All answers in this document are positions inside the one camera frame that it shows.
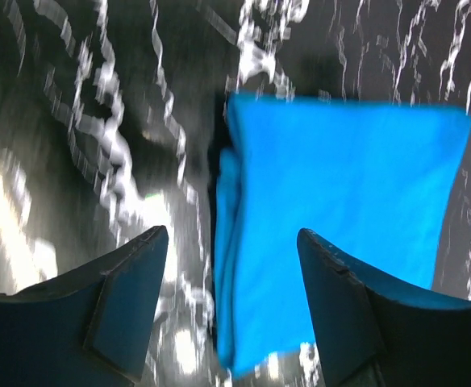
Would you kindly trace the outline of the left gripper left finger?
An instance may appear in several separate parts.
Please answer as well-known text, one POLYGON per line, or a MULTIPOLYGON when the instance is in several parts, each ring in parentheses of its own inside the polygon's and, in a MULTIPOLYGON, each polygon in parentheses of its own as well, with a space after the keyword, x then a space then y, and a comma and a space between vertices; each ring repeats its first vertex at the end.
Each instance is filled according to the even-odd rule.
POLYGON ((14 295, 0 293, 0 386, 133 386, 143 375, 168 232, 14 295))

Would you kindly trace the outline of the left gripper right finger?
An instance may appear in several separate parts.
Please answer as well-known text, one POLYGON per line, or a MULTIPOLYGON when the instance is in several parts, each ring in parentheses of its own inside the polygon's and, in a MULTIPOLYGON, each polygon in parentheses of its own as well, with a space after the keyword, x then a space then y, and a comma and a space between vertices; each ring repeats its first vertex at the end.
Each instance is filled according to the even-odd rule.
POLYGON ((471 386, 471 302, 411 285, 298 233, 328 386, 471 386))

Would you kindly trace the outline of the blue t shirt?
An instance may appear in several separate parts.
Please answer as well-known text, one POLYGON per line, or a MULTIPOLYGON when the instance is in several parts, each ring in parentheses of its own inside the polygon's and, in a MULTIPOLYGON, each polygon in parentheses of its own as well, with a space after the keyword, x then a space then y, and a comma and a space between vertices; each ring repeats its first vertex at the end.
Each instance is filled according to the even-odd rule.
POLYGON ((471 119, 448 106, 233 94, 216 188, 217 352, 233 378, 315 335, 298 258, 308 228, 430 289, 471 119))

